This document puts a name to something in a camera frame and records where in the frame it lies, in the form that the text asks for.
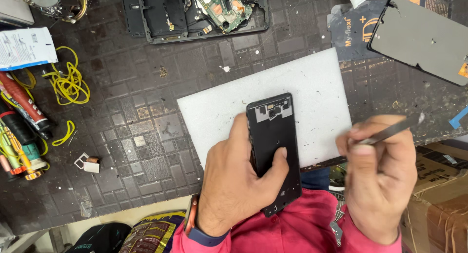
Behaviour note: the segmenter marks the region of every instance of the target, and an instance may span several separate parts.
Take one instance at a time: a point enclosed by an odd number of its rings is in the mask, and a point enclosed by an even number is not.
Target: blue tape
[[[42,65],[42,64],[46,64],[46,63],[49,63],[49,61],[43,60],[43,61],[32,62],[32,63],[23,64],[23,65],[19,65],[19,66],[11,66],[11,67],[8,67],[8,68],[0,68],[0,71],[14,71],[14,70],[23,69],[23,68],[27,68],[27,67],[30,67],[30,66]]]
[[[458,113],[453,119],[448,122],[452,125],[454,129],[460,127],[460,119],[463,118],[468,113],[468,106],[466,106],[460,113]]]

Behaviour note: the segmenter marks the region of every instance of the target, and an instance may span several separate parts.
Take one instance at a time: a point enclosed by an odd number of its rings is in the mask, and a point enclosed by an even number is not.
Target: black bag
[[[81,235],[67,253],[118,253],[132,228],[122,223],[93,226]]]

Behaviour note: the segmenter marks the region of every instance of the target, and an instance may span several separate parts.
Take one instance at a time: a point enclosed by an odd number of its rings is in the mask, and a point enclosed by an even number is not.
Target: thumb
[[[347,158],[354,181],[376,182],[373,179],[377,178],[377,156],[373,146],[366,144],[354,145]]]
[[[286,147],[276,149],[272,167],[259,179],[262,193],[264,193],[266,198],[271,200],[271,202],[275,201],[279,190],[281,190],[284,179],[289,172],[289,165],[286,161],[286,157]]]

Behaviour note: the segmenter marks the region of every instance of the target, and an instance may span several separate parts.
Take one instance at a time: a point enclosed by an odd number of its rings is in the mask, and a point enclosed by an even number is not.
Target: fingernail
[[[371,155],[374,153],[374,147],[367,144],[358,144],[352,148],[352,152],[357,155]]]

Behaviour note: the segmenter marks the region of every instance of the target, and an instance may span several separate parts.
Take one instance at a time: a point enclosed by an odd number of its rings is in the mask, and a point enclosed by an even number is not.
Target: brown cardboard box
[[[418,181],[401,218],[409,253],[468,253],[468,151],[417,147]]]

